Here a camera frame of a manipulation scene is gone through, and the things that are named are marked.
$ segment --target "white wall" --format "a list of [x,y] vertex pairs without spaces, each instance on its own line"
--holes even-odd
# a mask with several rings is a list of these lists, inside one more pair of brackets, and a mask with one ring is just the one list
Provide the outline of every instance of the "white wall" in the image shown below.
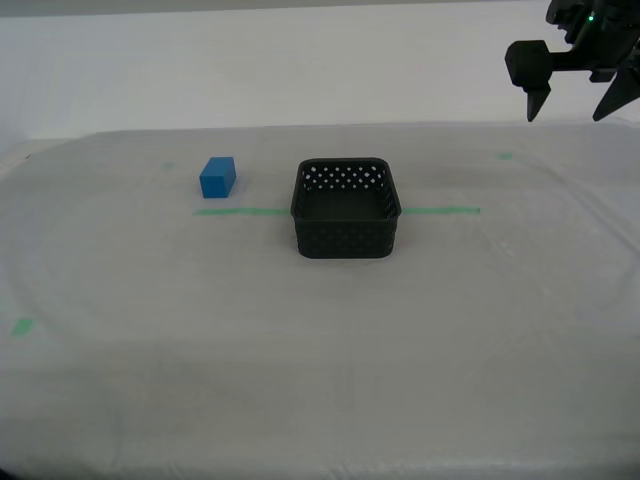
[[[548,2],[0,20],[0,125],[30,138],[120,129],[523,120],[507,46]],[[589,119],[606,85],[556,74],[540,119]]]
[[22,136],[15,133],[12,128],[6,125],[0,125],[0,157],[22,140],[24,140]]
[[[443,0],[2,0],[0,17],[439,3]],[[446,0],[477,2],[483,0]]]

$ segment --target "blue cube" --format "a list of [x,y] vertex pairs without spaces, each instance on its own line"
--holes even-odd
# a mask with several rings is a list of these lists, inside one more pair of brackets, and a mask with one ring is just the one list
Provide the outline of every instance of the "blue cube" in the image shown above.
[[235,181],[236,167],[233,164],[233,157],[211,157],[200,174],[202,196],[227,198]]

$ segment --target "green tape line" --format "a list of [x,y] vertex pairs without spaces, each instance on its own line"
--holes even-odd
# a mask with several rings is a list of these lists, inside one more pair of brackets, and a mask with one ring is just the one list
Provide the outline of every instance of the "green tape line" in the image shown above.
[[286,208],[203,208],[193,212],[198,216],[210,215],[287,215],[289,210]]
[[[407,215],[478,215],[482,213],[482,209],[478,207],[418,207],[418,208],[405,208],[402,213]],[[193,212],[194,215],[216,216],[216,215],[257,215],[257,216],[270,216],[270,215],[288,215],[289,210],[286,208],[254,208],[254,207],[240,207],[240,208],[203,208]]]
[[11,330],[13,337],[23,337],[33,328],[34,320],[32,318],[19,318]]
[[453,215],[453,214],[466,214],[466,215],[479,215],[482,213],[482,209],[479,207],[418,207],[418,208],[404,208],[402,213],[408,215]]

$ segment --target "basket rim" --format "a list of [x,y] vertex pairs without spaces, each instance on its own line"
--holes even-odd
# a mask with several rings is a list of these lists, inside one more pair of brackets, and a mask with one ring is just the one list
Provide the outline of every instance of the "basket rim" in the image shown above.
[[[374,218],[374,219],[367,219],[367,220],[358,220],[358,219],[348,219],[348,218],[343,218],[343,219],[327,219],[327,220],[310,220],[308,218],[302,218],[302,217],[298,217],[296,216],[295,212],[295,207],[296,207],[296,200],[298,198],[298,192],[300,190],[300,186],[301,186],[301,181],[300,181],[300,175],[302,173],[302,169],[309,165],[309,164],[319,164],[322,165],[323,163],[336,163],[336,162],[363,162],[363,161],[368,161],[368,162],[375,162],[380,164],[380,166],[382,168],[384,168],[384,170],[387,173],[387,181],[389,182],[389,185],[391,187],[391,192],[393,194],[393,200],[396,203],[397,206],[397,213],[395,215],[393,215],[392,217],[389,218]],[[353,223],[353,222],[362,222],[362,223],[385,223],[385,222],[390,222],[390,221],[396,221],[398,219],[398,217],[402,214],[402,206],[400,205],[400,199],[398,198],[398,192],[396,190],[396,185],[393,181],[393,175],[391,174],[391,168],[389,167],[389,164],[381,159],[381,158],[377,158],[377,157],[335,157],[335,158],[310,158],[308,160],[304,160],[302,162],[300,162],[300,165],[298,165],[298,170],[296,172],[296,184],[295,184],[295,188],[293,190],[293,199],[291,200],[291,210],[290,210],[291,216],[293,217],[295,222],[310,222],[310,223],[314,223],[314,224],[320,224],[320,223]]]

